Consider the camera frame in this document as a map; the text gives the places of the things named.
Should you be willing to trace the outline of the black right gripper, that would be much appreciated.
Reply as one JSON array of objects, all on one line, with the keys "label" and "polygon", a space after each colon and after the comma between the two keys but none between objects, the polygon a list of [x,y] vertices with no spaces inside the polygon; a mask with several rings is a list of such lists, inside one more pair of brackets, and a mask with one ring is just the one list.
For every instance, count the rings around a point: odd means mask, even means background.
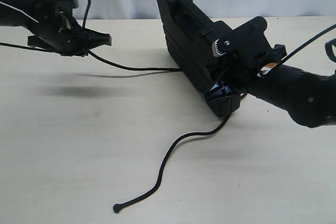
[{"label": "black right gripper", "polygon": [[257,49],[235,55],[234,63],[224,75],[223,82],[216,83],[203,98],[216,116],[228,116],[239,109],[240,93],[233,88],[246,88],[257,77],[265,76],[286,56],[285,45],[275,44],[265,51]]}]

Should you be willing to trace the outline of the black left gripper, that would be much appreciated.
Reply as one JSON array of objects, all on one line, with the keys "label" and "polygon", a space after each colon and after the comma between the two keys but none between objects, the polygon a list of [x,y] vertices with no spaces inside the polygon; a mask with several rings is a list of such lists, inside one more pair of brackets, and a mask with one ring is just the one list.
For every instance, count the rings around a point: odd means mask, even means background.
[{"label": "black left gripper", "polygon": [[90,47],[112,45],[110,34],[84,30],[66,13],[42,14],[38,18],[38,23],[28,27],[33,35],[28,37],[27,45],[32,48],[41,48],[62,56],[86,57],[92,50]]}]

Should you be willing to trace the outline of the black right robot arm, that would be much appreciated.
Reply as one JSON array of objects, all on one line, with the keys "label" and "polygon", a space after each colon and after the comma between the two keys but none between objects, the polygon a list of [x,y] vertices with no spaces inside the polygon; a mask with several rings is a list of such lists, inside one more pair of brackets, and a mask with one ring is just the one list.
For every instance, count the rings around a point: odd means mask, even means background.
[{"label": "black right robot arm", "polygon": [[335,75],[321,76],[280,63],[283,45],[269,43],[209,47],[202,55],[203,69],[212,82],[212,101],[224,100],[226,108],[214,110],[227,120],[240,107],[242,94],[285,110],[299,125],[315,128],[335,124]]}]

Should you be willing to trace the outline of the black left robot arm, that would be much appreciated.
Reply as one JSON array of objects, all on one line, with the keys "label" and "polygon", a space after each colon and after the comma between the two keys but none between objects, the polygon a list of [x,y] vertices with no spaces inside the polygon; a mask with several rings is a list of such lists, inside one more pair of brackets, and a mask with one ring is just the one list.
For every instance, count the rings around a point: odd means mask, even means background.
[{"label": "black left robot arm", "polygon": [[86,28],[90,7],[91,0],[1,0],[1,26],[29,30],[26,49],[84,57],[112,45],[110,34]]}]

